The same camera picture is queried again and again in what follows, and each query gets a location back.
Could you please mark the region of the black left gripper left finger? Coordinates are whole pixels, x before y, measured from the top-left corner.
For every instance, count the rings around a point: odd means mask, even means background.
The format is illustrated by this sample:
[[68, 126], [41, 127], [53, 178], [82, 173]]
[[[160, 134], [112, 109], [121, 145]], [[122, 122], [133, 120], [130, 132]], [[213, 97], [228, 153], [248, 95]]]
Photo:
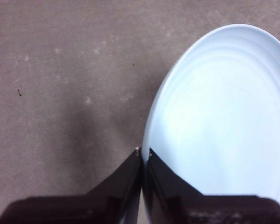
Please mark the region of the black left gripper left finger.
[[10, 203], [0, 224], [135, 224], [140, 201], [140, 148], [90, 192]]

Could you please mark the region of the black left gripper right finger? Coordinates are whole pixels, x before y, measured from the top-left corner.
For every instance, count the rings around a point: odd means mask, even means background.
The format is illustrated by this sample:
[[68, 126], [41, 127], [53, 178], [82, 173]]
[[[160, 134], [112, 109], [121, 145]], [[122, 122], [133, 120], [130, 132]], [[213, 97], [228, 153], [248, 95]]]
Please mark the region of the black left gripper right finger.
[[153, 224], [280, 224], [280, 205], [258, 196], [205, 196], [152, 150], [144, 198]]

